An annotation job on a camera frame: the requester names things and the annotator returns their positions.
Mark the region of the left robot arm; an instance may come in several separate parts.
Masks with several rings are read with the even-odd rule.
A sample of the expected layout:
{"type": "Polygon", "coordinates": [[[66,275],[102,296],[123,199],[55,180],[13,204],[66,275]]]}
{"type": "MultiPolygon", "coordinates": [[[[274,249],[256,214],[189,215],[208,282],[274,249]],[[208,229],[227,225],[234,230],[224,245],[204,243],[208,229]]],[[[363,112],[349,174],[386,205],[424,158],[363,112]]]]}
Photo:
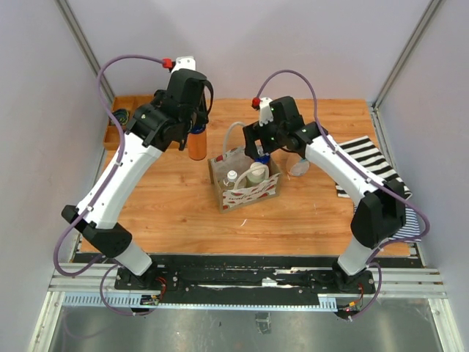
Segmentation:
{"type": "Polygon", "coordinates": [[[88,195],[77,205],[67,205],[62,217],[101,254],[114,258],[132,274],[144,275],[150,256],[118,222],[133,189],[171,143],[185,149],[189,133],[208,122],[211,105],[204,93],[212,92],[207,77],[181,68],[171,73],[166,90],[139,106],[125,128],[124,144],[88,195]]]}

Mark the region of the pink cap bottle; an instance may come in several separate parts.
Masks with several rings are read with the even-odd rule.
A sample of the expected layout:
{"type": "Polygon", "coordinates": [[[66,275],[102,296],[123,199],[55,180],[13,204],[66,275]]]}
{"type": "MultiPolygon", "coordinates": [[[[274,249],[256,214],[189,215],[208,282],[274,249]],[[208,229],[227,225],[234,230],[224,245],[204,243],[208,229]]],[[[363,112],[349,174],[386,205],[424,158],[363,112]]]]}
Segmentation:
{"type": "Polygon", "coordinates": [[[299,155],[291,155],[287,161],[287,171],[293,177],[305,175],[309,170],[310,163],[299,155]]]}

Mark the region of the black white striped cloth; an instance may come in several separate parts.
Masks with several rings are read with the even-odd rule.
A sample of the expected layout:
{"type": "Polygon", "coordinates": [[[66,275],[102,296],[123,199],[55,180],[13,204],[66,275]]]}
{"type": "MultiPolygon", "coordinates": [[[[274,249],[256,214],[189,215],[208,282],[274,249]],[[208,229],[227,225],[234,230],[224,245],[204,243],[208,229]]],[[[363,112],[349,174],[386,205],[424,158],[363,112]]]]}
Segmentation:
{"type": "Polygon", "coordinates": [[[385,181],[399,181],[404,186],[404,198],[411,198],[413,194],[409,187],[404,183],[403,179],[401,179],[396,170],[388,163],[380,149],[368,136],[362,136],[348,142],[343,142],[340,146],[361,166],[380,176],[385,181]]]}

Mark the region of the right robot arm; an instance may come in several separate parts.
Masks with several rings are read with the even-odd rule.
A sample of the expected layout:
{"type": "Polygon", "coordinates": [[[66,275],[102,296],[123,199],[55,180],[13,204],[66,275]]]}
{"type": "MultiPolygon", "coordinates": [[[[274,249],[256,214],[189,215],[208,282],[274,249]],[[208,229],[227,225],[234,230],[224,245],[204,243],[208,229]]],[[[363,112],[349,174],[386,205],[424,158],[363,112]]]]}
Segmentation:
{"type": "Polygon", "coordinates": [[[280,149],[296,153],[324,171],[354,202],[352,239],[334,269],[343,280],[359,274],[379,245],[405,225],[404,186],[360,165],[317,121],[305,123],[292,97],[254,98],[252,106],[259,119],[243,128],[248,157],[280,149]]]}

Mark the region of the wooden compartment tray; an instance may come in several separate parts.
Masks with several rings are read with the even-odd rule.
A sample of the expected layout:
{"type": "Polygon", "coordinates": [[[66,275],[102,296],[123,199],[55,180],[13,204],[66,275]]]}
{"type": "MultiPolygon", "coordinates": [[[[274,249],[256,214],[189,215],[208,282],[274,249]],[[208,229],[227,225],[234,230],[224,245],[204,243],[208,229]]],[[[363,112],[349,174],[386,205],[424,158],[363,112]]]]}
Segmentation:
{"type": "MultiPolygon", "coordinates": [[[[153,95],[122,95],[116,96],[112,103],[111,110],[124,109],[128,113],[128,122],[133,118],[135,110],[153,99],[153,95]]],[[[106,150],[116,151],[119,146],[119,132],[110,120],[103,137],[103,146],[106,150]]]]}

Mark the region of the watermelon print canvas bag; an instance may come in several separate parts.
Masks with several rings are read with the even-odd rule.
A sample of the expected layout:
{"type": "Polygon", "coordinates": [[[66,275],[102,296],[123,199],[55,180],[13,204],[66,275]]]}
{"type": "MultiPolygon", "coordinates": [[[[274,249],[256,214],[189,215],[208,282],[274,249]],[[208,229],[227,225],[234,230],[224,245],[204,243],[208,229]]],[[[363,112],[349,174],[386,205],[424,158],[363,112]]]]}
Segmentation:
{"type": "Polygon", "coordinates": [[[208,161],[210,181],[213,184],[215,198],[220,213],[228,213],[248,205],[277,197],[281,188],[281,171],[276,162],[270,157],[267,165],[270,172],[269,178],[257,186],[247,188],[246,176],[250,165],[255,161],[245,155],[244,147],[229,149],[227,143],[232,130],[237,127],[245,127],[243,122],[234,122],[229,126],[222,144],[222,153],[208,161]],[[222,186],[222,180],[230,170],[237,172],[238,178],[232,190],[226,190],[222,186]]]}

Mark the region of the blue spray bottle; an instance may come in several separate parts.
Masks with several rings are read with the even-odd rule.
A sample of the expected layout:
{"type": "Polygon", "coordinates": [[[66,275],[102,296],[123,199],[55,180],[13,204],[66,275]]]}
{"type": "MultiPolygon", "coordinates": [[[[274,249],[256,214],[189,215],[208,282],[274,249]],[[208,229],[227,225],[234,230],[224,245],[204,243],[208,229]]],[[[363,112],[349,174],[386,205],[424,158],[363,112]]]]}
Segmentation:
{"type": "Polygon", "coordinates": [[[261,164],[268,165],[270,162],[270,154],[266,153],[263,149],[258,149],[258,157],[255,158],[255,161],[261,164]]]}

